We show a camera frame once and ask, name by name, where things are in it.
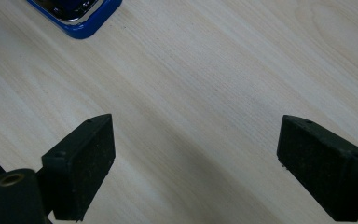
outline light wood surface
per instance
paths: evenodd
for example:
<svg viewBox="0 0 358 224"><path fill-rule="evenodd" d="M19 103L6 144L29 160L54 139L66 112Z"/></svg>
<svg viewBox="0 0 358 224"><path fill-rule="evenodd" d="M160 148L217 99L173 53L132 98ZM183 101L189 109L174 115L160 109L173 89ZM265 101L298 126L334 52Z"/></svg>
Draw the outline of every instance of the light wood surface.
<svg viewBox="0 0 358 224"><path fill-rule="evenodd" d="M335 223L276 148L284 114L358 146L358 1L124 0L74 40L0 0L3 167L105 113L117 158L84 223Z"/></svg>

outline wood grain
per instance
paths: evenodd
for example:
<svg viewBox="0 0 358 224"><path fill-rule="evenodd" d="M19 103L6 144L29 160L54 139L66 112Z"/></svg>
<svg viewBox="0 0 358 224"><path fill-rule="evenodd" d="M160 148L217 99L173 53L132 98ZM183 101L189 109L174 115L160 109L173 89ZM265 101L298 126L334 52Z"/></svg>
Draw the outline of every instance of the wood grain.
<svg viewBox="0 0 358 224"><path fill-rule="evenodd" d="M84 223L335 223L276 147L283 114L358 146L358 1L124 0L79 41L1 0L4 168L104 113L117 159Z"/></svg>

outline blue object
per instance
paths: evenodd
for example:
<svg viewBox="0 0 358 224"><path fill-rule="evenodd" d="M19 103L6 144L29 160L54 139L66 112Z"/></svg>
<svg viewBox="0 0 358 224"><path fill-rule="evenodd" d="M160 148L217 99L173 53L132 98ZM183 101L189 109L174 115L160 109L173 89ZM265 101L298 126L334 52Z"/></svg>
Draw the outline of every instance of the blue object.
<svg viewBox="0 0 358 224"><path fill-rule="evenodd" d="M46 17L53 21L58 27L60 27L69 36L75 39L85 39L95 34L95 32L103 25L103 23L112 15L116 9L120 6L122 0L99 0L103 1L98 9L96 9L86 21L82 21L78 24L65 24L57 19L45 8L41 7L34 0L27 0L31 5L36 7Z"/></svg>

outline wooden table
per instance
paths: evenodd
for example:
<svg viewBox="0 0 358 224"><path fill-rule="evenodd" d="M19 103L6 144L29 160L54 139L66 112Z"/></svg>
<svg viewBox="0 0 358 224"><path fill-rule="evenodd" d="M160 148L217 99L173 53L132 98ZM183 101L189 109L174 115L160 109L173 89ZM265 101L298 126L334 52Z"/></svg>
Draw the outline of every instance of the wooden table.
<svg viewBox="0 0 358 224"><path fill-rule="evenodd" d="M124 0L74 40L0 0L3 167L105 113L117 158L84 223L335 223L276 149L284 114L358 146L358 1Z"/></svg>

